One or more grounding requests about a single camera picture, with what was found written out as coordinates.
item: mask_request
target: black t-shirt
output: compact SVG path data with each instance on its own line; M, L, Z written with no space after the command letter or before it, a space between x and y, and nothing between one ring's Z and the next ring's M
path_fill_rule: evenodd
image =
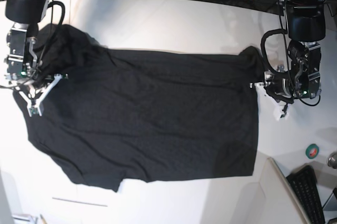
M238 56L109 50L64 25L44 65L68 80L47 96L43 116L30 118L14 97L30 142L72 182L117 191L124 178L252 175L258 107L249 83L263 75L255 48Z

